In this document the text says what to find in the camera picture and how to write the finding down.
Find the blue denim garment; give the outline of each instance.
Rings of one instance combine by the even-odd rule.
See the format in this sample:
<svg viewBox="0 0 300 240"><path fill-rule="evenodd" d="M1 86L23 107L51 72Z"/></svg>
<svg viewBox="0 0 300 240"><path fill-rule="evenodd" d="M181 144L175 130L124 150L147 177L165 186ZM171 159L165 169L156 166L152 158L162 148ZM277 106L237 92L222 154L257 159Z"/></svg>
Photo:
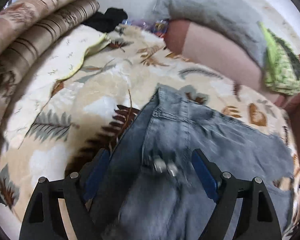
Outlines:
<svg viewBox="0 0 300 240"><path fill-rule="evenodd" d="M238 179L261 177L284 230L291 216L291 192L272 183L293 172L282 140L162 86L123 135L93 201L90 215L103 238L197 240L215 207L191 164L197 148ZM158 175L147 168L154 156L174 161L178 175ZM225 239L234 235L241 203L237 200Z"/></svg>

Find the metal button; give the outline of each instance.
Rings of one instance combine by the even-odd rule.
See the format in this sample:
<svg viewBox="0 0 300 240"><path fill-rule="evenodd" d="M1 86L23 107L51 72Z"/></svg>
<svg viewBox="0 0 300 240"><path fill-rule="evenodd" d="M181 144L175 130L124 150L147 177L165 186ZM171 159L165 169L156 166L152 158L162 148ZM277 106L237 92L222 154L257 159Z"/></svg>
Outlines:
<svg viewBox="0 0 300 240"><path fill-rule="evenodd" d="M226 178L226 179L229 179L229 178L231 178L231 174L229 173L229 172L224 172L224 173L222 173L222 176L224 177L224 178Z"/></svg>
<svg viewBox="0 0 300 240"><path fill-rule="evenodd" d="M38 179L38 182L39 183L44 183L45 181L46 181L46 177L40 177L39 179Z"/></svg>
<svg viewBox="0 0 300 240"><path fill-rule="evenodd" d="M72 172L71 174L70 174L70 178L71 179L75 179L75 178L77 178L79 176L79 173L77 173L77 172Z"/></svg>
<svg viewBox="0 0 300 240"><path fill-rule="evenodd" d="M254 178L254 181L256 182L256 183L261 183L262 182L262 179L260 179L259 177L255 177Z"/></svg>
<svg viewBox="0 0 300 240"><path fill-rule="evenodd" d="M153 166L158 173L163 173L167 170L166 163L160 157L154 159Z"/></svg>
<svg viewBox="0 0 300 240"><path fill-rule="evenodd" d="M175 163L168 163L167 165L168 172L171 176L175 177L178 174L178 168Z"/></svg>

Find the gray clothing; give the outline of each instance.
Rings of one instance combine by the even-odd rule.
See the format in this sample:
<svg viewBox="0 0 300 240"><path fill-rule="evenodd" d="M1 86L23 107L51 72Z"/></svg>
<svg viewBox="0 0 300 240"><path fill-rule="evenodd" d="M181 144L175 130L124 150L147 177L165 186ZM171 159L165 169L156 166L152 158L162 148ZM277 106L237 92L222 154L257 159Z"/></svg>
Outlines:
<svg viewBox="0 0 300 240"><path fill-rule="evenodd" d="M207 26L240 45L260 66L265 66L266 40L258 25L260 14L242 0L157 0L156 19L189 19Z"/></svg>
<svg viewBox="0 0 300 240"><path fill-rule="evenodd" d="M282 140L162 86L122 136L93 201L90 215L103 239L197 240L215 207L191 164L197 148L237 179L261 177L284 230L291 192L272 183L293 172ZM149 168L158 155L175 162L176 177ZM234 235L241 203L237 200L225 239Z"/></svg>

